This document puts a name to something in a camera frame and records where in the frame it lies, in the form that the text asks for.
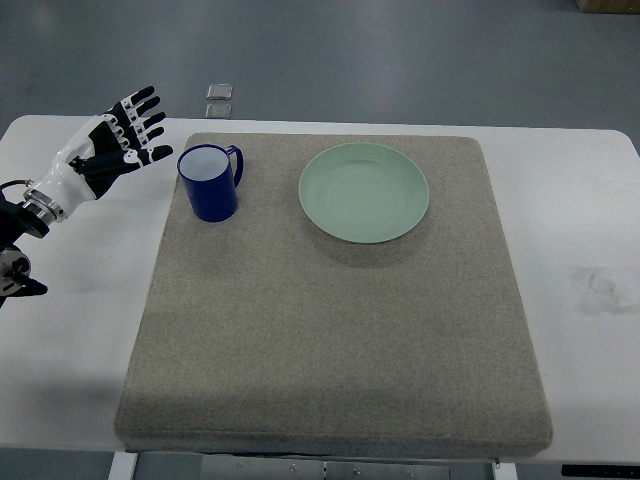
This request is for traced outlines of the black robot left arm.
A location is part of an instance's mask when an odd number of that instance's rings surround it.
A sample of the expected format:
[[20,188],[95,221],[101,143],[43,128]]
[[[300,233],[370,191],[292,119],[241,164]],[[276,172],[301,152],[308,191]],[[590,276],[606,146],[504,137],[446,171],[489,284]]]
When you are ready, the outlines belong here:
[[[50,231],[55,216],[49,198],[31,192],[31,180],[15,179],[1,184],[1,306],[8,298],[42,296],[48,287],[31,277],[32,264],[18,247],[23,235],[42,239]],[[25,199],[9,201],[4,190],[25,187]]]

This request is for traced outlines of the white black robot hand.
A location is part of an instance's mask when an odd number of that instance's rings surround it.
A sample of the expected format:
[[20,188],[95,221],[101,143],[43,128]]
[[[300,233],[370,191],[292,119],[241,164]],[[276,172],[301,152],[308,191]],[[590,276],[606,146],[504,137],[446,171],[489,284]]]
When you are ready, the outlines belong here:
[[90,117],[52,159],[51,169],[24,193],[23,207],[47,225],[68,219],[79,205],[100,199],[122,175],[169,157],[160,97],[152,86]]

